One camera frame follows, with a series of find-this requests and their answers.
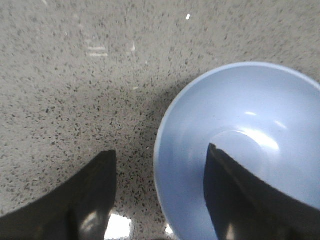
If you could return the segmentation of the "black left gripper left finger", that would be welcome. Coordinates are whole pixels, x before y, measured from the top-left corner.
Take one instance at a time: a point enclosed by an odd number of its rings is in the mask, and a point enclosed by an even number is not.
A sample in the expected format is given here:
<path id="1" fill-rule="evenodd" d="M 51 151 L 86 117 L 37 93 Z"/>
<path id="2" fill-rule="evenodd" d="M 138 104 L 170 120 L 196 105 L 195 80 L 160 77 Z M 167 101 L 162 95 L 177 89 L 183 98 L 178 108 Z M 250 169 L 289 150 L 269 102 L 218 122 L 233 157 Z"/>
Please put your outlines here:
<path id="1" fill-rule="evenodd" d="M 117 154 L 102 151 L 49 194 L 0 218 L 2 240 L 102 240 L 117 192 Z"/>

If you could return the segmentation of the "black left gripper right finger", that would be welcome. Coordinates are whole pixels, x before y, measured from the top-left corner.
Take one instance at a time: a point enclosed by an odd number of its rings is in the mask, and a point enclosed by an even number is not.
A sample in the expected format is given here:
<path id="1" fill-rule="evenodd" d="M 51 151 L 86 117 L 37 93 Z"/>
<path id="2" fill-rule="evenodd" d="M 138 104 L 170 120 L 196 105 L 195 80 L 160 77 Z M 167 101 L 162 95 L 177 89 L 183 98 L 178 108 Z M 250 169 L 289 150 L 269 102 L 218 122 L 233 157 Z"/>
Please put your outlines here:
<path id="1" fill-rule="evenodd" d="M 219 240 L 318 240 L 320 211 L 265 183 L 209 144 L 205 204 Z"/>

